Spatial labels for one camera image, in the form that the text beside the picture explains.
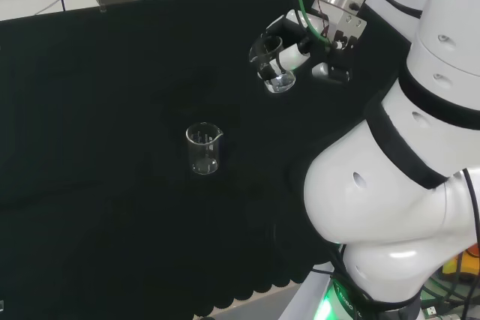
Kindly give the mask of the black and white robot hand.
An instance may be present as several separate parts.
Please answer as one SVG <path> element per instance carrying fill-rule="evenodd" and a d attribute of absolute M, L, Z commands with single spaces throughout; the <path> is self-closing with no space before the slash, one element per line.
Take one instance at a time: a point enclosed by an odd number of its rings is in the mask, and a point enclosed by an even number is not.
<path fill-rule="evenodd" d="M 303 70 L 314 79 L 346 85 L 353 77 L 353 50 L 366 25 L 349 13 L 304 18 L 290 10 L 257 38 L 249 62 L 272 93 L 292 88 Z"/>

